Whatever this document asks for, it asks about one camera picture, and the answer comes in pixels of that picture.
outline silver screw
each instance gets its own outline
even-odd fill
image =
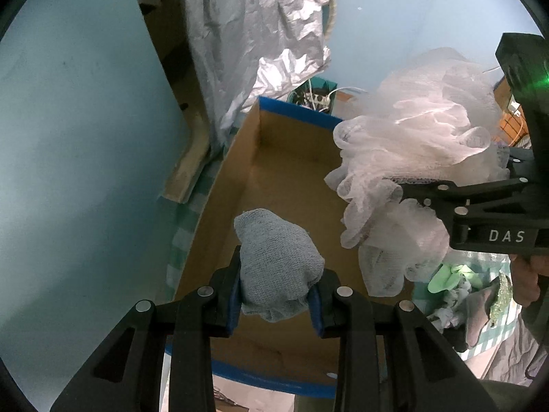
[[[352,294],[352,288],[339,287],[336,289],[336,293],[338,293],[341,297],[349,297]]]
[[[399,302],[399,307],[403,311],[412,311],[414,308],[414,304],[410,302],[409,300],[401,300]]]
[[[465,206],[458,206],[454,209],[454,212],[457,213],[457,215],[467,215],[469,210]]]
[[[150,307],[151,307],[151,305],[150,305],[150,302],[148,300],[140,300],[136,304],[136,310],[139,311],[140,313],[148,311],[150,309]]]
[[[197,293],[200,297],[209,297],[213,294],[213,288],[206,285],[204,287],[200,287],[197,290]]]

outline bright green cloth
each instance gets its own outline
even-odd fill
[[[467,265],[449,266],[447,264],[440,267],[429,282],[427,289],[430,293],[440,293],[446,289],[454,289],[458,286],[462,277],[468,280],[473,288],[482,289],[482,280],[480,280],[479,275]]]

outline blue tape edge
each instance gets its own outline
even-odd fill
[[[166,353],[171,356],[172,344],[166,343]],[[322,384],[312,384],[308,382],[293,382],[282,380],[280,378],[260,377],[252,372],[238,369],[230,364],[212,360],[211,372],[214,375],[236,381],[248,386],[260,387],[270,391],[293,393],[294,395],[303,395],[313,398],[335,398],[336,387],[325,386]]]
[[[328,130],[333,130],[337,124],[343,121],[338,117],[314,111],[296,104],[290,104],[281,100],[269,99],[260,96],[259,108],[277,115],[283,115],[297,119],[298,121],[307,122]]]

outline green glittery object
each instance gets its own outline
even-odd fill
[[[500,272],[500,288],[498,290],[498,294],[496,295],[496,300],[490,307],[490,327],[493,328],[496,326],[498,319],[509,306],[512,298],[513,289],[509,279],[505,274]]]

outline green checkered tablecloth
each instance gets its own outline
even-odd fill
[[[238,129],[234,128],[231,131],[231,137],[234,137]],[[197,228],[198,220],[206,204],[208,194],[213,185],[213,181],[218,174],[223,157],[220,155],[217,159],[211,161],[204,166],[194,189],[185,204],[180,204],[177,211],[177,232],[172,240],[172,250],[170,261],[166,273],[166,285],[163,298],[166,301],[171,301],[179,285],[181,273],[187,260],[187,254],[190,249],[190,244],[193,240],[194,231]],[[469,267],[481,274],[484,286],[494,279],[500,271],[505,274],[510,274],[509,259],[503,263],[493,262],[487,269],[486,264],[475,258],[476,253],[470,253],[467,261],[462,263],[468,264]],[[412,294],[413,302],[426,314],[431,313],[441,304],[442,295],[433,295],[427,291],[426,283],[415,283],[415,288]],[[488,350],[489,348],[498,345],[501,341],[507,339],[513,332],[517,323],[518,314],[521,312],[521,307],[511,301],[511,305],[505,310],[504,314],[499,318],[495,327],[490,328],[488,325],[484,327],[479,338],[479,343],[473,349],[464,353],[460,353],[463,360],[467,360],[472,356]]]

